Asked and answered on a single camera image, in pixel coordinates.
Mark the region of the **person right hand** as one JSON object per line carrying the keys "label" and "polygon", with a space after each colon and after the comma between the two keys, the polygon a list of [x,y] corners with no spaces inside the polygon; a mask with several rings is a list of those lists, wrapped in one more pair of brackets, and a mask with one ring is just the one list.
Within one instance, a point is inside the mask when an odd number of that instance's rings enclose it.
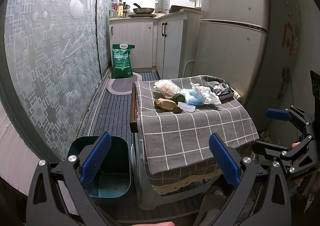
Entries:
{"label": "person right hand", "polygon": [[[294,149],[295,147],[297,147],[299,144],[300,144],[300,142],[293,143],[292,146],[291,146],[292,149]],[[295,183],[296,183],[297,186],[300,186],[300,184],[302,183],[302,181],[303,181],[303,178],[299,178],[299,179],[297,179],[297,180],[295,181]]]}

